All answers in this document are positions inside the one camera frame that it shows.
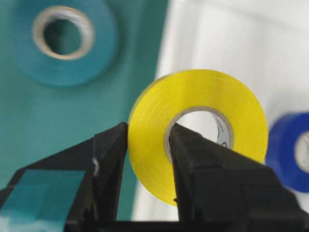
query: white background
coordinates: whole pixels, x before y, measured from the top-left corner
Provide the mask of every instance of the white background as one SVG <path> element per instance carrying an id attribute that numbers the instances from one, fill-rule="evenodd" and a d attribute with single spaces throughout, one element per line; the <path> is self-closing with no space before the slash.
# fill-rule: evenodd
<path id="1" fill-rule="evenodd" d="M 227 73 L 253 91 L 269 127 L 286 112 L 308 111 L 308 9 L 306 0 L 171 0 L 157 77 L 196 68 Z M 183 123 L 202 122 L 213 124 Z M 308 211 L 308 195 L 296 194 Z M 138 184 L 132 220 L 177 220 L 177 210 Z"/>

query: clamp jaw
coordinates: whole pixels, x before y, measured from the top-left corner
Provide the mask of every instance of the clamp jaw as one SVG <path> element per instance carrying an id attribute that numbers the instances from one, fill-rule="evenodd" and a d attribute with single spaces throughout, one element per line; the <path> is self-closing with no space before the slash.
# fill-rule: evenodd
<path id="1" fill-rule="evenodd" d="M 116 221 L 127 150 L 125 122 L 19 169 L 0 191 L 0 217 L 26 170 L 74 170 L 84 171 L 84 176 L 67 213 L 65 232 L 307 231 L 308 214 L 272 169 L 178 124 L 170 133 L 170 149 L 179 222 Z"/>

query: teal tape piece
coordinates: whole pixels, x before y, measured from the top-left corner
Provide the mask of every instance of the teal tape piece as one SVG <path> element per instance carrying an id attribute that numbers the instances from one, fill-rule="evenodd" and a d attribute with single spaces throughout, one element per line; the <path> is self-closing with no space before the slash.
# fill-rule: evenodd
<path id="1" fill-rule="evenodd" d="M 1 231 L 61 232 L 84 171 L 26 170 L 0 210 Z"/>
<path id="2" fill-rule="evenodd" d="M 47 53 L 48 43 L 42 34 L 48 23 L 60 19 L 79 27 L 85 41 L 84 46 L 80 46 L 81 57 L 77 54 L 71 58 L 59 57 L 55 52 Z M 35 3 L 19 0 L 12 12 L 10 28 L 12 52 L 17 65 L 33 79 L 54 87 L 71 87 L 92 80 L 108 68 L 118 47 L 114 15 L 102 0 L 40 0 Z M 68 28 L 59 30 L 58 33 L 55 31 L 55 36 L 60 40 L 61 34 L 65 34 Z M 72 33 L 70 37 L 71 43 L 74 43 L 76 36 Z"/>

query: electrical tape roll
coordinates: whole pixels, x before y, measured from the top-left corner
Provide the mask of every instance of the electrical tape roll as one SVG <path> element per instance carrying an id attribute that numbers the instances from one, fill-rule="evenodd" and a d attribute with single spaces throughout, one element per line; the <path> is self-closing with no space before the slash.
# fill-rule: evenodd
<path id="1" fill-rule="evenodd" d="M 13 59 L 43 84 L 71 87 L 89 82 L 108 68 L 116 53 L 117 24 L 102 0 L 20 0 L 11 15 Z M 68 20 L 78 28 L 81 45 L 76 51 L 60 55 L 47 44 L 44 32 L 56 20 Z"/>
<path id="2" fill-rule="evenodd" d="M 128 128 L 133 170 L 157 198 L 176 205 L 169 132 L 184 114 L 206 110 L 213 114 L 225 145 L 263 162 L 267 122 L 258 100 L 240 81 L 212 70 L 186 70 L 149 85 L 135 102 Z"/>
<path id="3" fill-rule="evenodd" d="M 309 113 L 284 115 L 269 132 L 265 158 L 266 165 L 274 169 L 284 185 L 300 192 L 309 192 L 308 131 Z"/>

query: white tape core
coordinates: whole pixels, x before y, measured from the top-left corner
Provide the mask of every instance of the white tape core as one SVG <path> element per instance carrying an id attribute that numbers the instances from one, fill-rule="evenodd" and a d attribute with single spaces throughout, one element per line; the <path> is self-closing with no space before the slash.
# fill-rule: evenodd
<path id="1" fill-rule="evenodd" d="M 218 128 L 218 138 L 217 143 L 225 146 L 227 148 L 232 149 L 234 144 L 234 136 L 233 136 L 233 129 L 227 118 L 217 111 L 216 109 L 208 108 L 208 107 L 193 107 L 189 108 L 187 110 L 182 111 L 180 114 L 178 114 L 169 124 L 167 131 L 165 132 L 164 136 L 164 147 L 165 147 L 165 153 L 171 162 L 171 154 L 169 149 L 169 135 L 172 127 L 175 125 L 175 123 L 185 114 L 195 112 L 195 111 L 206 111 L 212 114 L 214 120 L 217 123 Z"/>
<path id="2" fill-rule="evenodd" d="M 296 141 L 294 156 L 298 167 L 309 173 L 309 131 L 301 134 Z"/>
<path id="3" fill-rule="evenodd" d="M 72 22 L 79 30 L 82 44 L 78 50 L 60 55 L 51 50 L 44 38 L 46 27 L 57 20 L 66 19 Z M 33 22 L 32 37 L 36 46 L 46 55 L 63 60 L 79 59 L 86 55 L 93 46 L 95 31 L 91 21 L 79 10 L 67 6 L 52 6 L 38 14 Z"/>

